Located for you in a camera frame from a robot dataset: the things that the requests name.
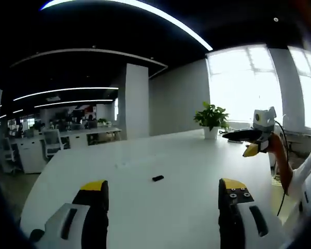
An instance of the black ceiling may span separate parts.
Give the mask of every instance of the black ceiling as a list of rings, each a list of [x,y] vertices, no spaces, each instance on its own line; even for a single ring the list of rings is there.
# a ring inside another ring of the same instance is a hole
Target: black ceiling
[[[301,44],[292,14],[283,1],[142,2],[177,18],[215,50],[253,43],[280,47]],[[29,93],[110,86],[126,63],[147,66],[149,75],[163,68],[139,59],[96,52],[48,54],[10,67],[39,53],[75,48],[114,50],[153,58],[170,70],[201,59],[208,52],[177,26],[136,7],[108,1],[75,1],[39,11],[45,3],[0,3],[0,87],[4,89],[3,107],[7,108],[2,112],[44,103],[44,96],[29,102],[12,102]],[[90,94],[94,92],[74,91],[60,93],[60,97],[61,101],[83,100],[93,97]],[[97,96],[115,98],[115,94],[101,91]]]

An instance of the floor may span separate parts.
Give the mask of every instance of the floor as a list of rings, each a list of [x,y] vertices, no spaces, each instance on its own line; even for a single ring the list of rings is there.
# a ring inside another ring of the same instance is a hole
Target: floor
[[[0,183],[6,200],[10,206],[12,215],[16,221],[21,217],[22,210],[34,183],[39,174],[23,174],[18,172],[15,175],[0,175]],[[276,215],[283,196],[281,183],[272,180],[272,212]],[[295,202],[288,196],[285,196],[284,204],[281,208],[279,218],[282,223],[286,221]]]

